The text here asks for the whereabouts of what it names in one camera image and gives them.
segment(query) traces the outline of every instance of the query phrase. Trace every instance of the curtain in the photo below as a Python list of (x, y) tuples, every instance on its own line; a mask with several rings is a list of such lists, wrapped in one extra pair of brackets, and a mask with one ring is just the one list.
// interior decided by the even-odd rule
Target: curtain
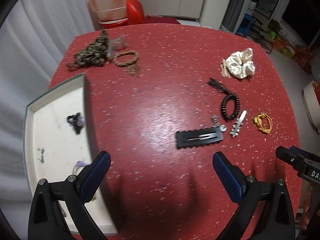
[(85, 0), (19, 0), (0, 29), (0, 208), (21, 239), (31, 205), (22, 155), (26, 106), (47, 90), (72, 40), (92, 31)]
[(223, 31), (233, 32), (239, 15), (242, 10), (242, 6), (244, 4), (244, 0), (230, 0), (226, 14), (222, 21), (221, 29)]

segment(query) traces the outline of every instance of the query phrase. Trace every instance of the white scrunchie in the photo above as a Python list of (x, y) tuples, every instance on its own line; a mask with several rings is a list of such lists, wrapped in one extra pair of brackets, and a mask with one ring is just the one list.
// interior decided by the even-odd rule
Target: white scrunchie
[(247, 48), (244, 51), (236, 51), (226, 59), (226, 66), (231, 75), (243, 79), (249, 75), (254, 75), (255, 66), (252, 59), (253, 51)]

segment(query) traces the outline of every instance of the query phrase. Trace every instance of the red table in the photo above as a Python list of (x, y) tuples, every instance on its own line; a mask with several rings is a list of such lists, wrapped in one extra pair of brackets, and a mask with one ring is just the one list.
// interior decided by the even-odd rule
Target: red table
[[(112, 158), (107, 182), (119, 194), (126, 217), (121, 233), (109, 239), (215, 239), (237, 207), (212, 168), (217, 151), (258, 180), (283, 178), (296, 212), (301, 180), (276, 159), (275, 150), (299, 146), (298, 131), (284, 86), (260, 45), (184, 25), (133, 25), (108, 32), (111, 38), (126, 34), (126, 50), (139, 52), (140, 78), (113, 63), (68, 72), (73, 54), (100, 33), (93, 32), (75, 38), (50, 87), (81, 72), (91, 84), (97, 141)], [(222, 78), (221, 60), (247, 47), (253, 48), (255, 75), (242, 81)], [(225, 95), (206, 85), (210, 77), (239, 96), (241, 111), (248, 111), (244, 125), (236, 138), (224, 133), (218, 144), (177, 150), (176, 131), (210, 127), (210, 117), (220, 115)], [(269, 135), (252, 122), (260, 112), (273, 118)], [(219, 121), (229, 132), (233, 123)]]

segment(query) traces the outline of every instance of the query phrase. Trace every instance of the blue gripper pad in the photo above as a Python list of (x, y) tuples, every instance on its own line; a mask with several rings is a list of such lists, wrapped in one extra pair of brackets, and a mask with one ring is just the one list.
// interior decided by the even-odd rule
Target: blue gripper pad
[(231, 201), (240, 205), (243, 200), (243, 189), (232, 174), (228, 164), (223, 161), (218, 153), (215, 153), (212, 158), (212, 165)]
[(90, 202), (96, 193), (100, 183), (109, 170), (111, 165), (111, 157), (108, 152), (104, 152), (104, 155), (100, 158), (97, 164), (93, 167), (87, 178), (80, 186), (79, 198), (81, 202)]

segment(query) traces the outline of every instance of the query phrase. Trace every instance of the blue object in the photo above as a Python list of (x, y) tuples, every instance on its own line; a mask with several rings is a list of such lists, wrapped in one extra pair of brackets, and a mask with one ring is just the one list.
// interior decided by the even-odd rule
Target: blue object
[(111, 165), (111, 157), (108, 152), (100, 158), (88, 177), (80, 186), (80, 200), (83, 203), (90, 202), (96, 193), (100, 183), (109, 170)]
[(228, 193), (230, 200), (233, 203), (237, 203), (240, 205), (243, 201), (243, 190), (236, 177), (228, 168), (228, 165), (223, 161), (223, 159), (219, 156), (218, 153), (215, 153), (213, 155), (212, 164), (221, 183), (223, 184), (226, 192)]
[(244, 37), (247, 37), (248, 32), (252, 26), (252, 22), (253, 22), (253, 17), (249, 14), (245, 14), (240, 24), (240, 27), (236, 33), (242, 33)]

